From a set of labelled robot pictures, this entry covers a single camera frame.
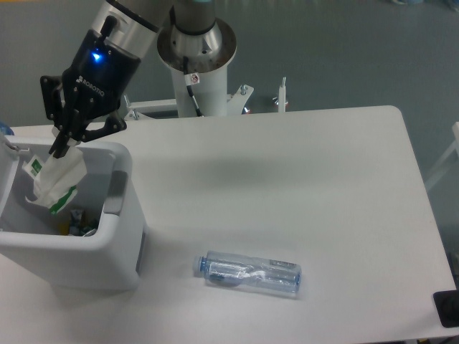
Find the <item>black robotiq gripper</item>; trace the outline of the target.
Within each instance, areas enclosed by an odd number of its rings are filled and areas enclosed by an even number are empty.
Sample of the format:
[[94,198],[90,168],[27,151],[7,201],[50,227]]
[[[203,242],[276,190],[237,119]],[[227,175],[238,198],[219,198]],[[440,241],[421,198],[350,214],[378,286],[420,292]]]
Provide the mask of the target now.
[[[50,155],[63,158],[72,145],[127,128],[117,109],[140,63],[139,57],[102,40],[100,34],[90,29],[61,77],[40,77],[45,113],[57,129]],[[102,128],[87,129],[92,120],[107,114]]]

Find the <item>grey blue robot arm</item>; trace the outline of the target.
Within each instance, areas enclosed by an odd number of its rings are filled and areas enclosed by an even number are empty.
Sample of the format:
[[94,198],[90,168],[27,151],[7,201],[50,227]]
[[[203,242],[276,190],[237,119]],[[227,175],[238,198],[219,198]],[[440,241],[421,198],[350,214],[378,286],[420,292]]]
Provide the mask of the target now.
[[49,154],[126,129],[123,93],[164,22],[190,37],[217,29],[213,1],[104,1],[71,65],[40,79],[46,116],[54,123]]

